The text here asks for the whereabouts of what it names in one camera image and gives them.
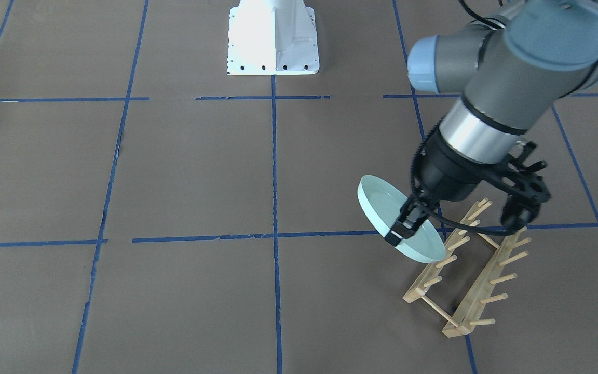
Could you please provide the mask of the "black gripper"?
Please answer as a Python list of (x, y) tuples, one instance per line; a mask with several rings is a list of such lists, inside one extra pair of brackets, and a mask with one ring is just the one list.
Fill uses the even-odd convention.
[(489, 177), (493, 164), (480, 164), (454, 151), (439, 130), (426, 135), (411, 163), (411, 192), (384, 239), (392, 246), (418, 233), (440, 201), (463, 201)]

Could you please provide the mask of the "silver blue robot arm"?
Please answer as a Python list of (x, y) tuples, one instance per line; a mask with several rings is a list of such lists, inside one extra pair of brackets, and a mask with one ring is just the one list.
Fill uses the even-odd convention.
[(385, 230), (394, 246), (482, 181), (507, 199), (502, 230), (480, 233), (510, 236), (534, 220), (551, 197), (538, 175), (546, 163), (524, 164), (533, 142), (510, 151), (556, 100), (598, 83), (598, 1), (516, 1), (471, 16), (453, 35), (417, 41), (408, 57), (414, 88), (460, 97), (415, 152), (411, 193)]

